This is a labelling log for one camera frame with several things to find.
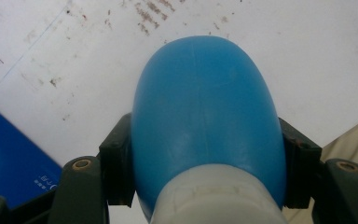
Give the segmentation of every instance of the blue egg-shaped object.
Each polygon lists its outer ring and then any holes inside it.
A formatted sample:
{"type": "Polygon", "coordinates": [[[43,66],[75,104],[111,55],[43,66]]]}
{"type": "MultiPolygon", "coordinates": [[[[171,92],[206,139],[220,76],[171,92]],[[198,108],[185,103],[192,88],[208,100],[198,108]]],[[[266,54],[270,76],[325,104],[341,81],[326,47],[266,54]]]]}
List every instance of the blue egg-shaped object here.
{"type": "Polygon", "coordinates": [[[285,155],[269,90],[249,56],[223,38],[183,38],[156,52],[138,83],[131,142],[149,220],[171,179],[208,163],[254,175],[283,205],[285,155]]]}

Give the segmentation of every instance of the white surface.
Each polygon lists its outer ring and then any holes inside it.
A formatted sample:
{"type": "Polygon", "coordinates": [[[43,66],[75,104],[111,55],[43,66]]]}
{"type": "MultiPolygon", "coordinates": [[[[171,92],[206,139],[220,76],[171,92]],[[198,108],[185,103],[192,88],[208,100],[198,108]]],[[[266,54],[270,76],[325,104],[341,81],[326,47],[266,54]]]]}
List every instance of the white surface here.
{"type": "Polygon", "coordinates": [[[223,164],[201,165],[172,179],[158,196],[151,224],[287,223],[254,176],[223,164]]]}
{"type": "Polygon", "coordinates": [[[320,146],[358,123],[358,1],[338,0],[0,1],[0,112],[59,164],[95,155],[147,60],[190,35],[237,43],[320,146]]]}

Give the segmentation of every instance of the blue box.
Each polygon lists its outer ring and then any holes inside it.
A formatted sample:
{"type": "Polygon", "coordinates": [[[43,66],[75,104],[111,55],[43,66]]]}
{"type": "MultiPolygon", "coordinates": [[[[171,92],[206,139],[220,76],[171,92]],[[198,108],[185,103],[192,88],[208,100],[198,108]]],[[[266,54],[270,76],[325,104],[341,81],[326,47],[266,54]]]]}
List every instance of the blue box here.
{"type": "Polygon", "coordinates": [[[9,208],[57,187],[62,168],[0,115],[0,195],[9,208]]]}

